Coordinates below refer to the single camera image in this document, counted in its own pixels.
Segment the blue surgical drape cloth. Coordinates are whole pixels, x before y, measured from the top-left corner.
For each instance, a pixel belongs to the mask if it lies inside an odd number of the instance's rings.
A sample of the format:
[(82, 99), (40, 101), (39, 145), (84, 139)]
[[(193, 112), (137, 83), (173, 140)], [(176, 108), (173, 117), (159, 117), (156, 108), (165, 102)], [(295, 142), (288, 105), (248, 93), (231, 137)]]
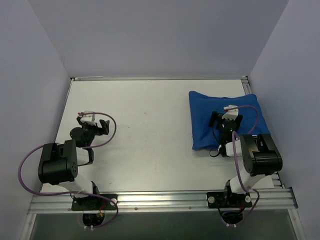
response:
[(254, 106), (258, 110), (258, 122), (256, 121), (256, 111), (251, 107), (240, 108), (239, 114), (243, 115), (240, 127), (237, 130), (238, 135), (247, 134), (252, 128), (252, 134), (269, 134), (270, 131), (263, 117), (257, 96), (248, 94), (235, 98), (230, 97), (211, 97), (196, 91), (189, 92), (189, 106), (192, 126), (193, 150), (200, 149), (217, 149), (219, 144), (216, 139), (219, 137), (219, 130), (212, 132), (209, 126), (210, 118), (213, 111), (222, 114), (224, 107), (228, 105), (234, 106)]

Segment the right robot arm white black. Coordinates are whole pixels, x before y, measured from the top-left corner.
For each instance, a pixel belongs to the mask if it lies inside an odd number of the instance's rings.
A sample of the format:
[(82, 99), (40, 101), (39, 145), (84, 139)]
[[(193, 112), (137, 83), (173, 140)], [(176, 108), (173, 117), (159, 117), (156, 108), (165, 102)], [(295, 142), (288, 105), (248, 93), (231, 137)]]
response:
[(223, 203), (234, 206), (240, 201), (251, 201), (248, 191), (266, 176), (273, 175), (283, 167), (283, 160), (272, 137), (268, 133), (258, 135), (237, 135), (243, 116), (237, 109), (226, 110), (224, 114), (213, 111), (208, 126), (216, 128), (212, 134), (218, 143), (216, 156), (242, 157), (243, 168), (235, 161), (236, 177), (228, 180), (222, 193)]

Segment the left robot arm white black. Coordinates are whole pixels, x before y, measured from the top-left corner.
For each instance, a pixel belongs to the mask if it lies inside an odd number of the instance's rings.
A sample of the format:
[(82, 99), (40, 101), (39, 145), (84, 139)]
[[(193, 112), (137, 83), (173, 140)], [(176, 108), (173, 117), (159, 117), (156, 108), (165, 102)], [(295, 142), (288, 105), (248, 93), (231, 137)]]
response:
[(76, 118), (79, 126), (70, 131), (69, 140), (43, 146), (38, 165), (38, 178), (41, 183), (63, 187), (76, 198), (83, 198), (83, 204), (90, 210), (100, 206), (100, 193), (93, 181), (79, 173), (79, 167), (94, 162), (92, 142), (96, 136), (108, 135), (110, 132), (110, 121), (100, 119), (101, 126), (98, 126), (95, 116), (82, 112)]

